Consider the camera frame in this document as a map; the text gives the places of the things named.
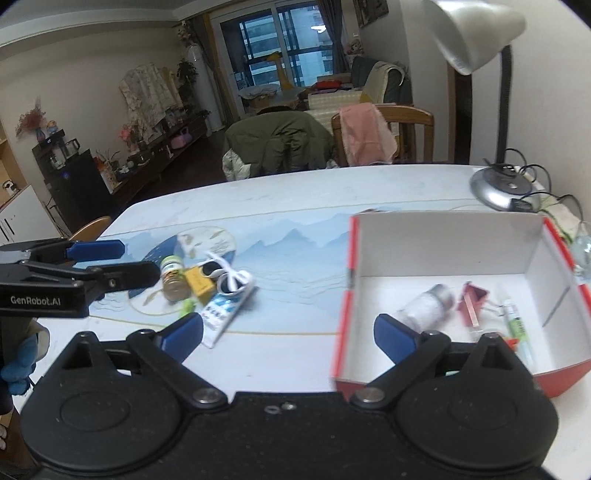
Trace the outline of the blue gloved left hand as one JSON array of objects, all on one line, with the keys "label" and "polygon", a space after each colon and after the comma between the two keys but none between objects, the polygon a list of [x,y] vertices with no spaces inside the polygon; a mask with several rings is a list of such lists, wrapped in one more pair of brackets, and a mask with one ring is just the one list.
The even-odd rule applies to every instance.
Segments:
[{"label": "blue gloved left hand", "polygon": [[6,382],[7,390],[11,395],[20,396],[27,392],[37,356],[37,336],[31,335],[19,345],[16,356],[1,369],[1,378]]}]

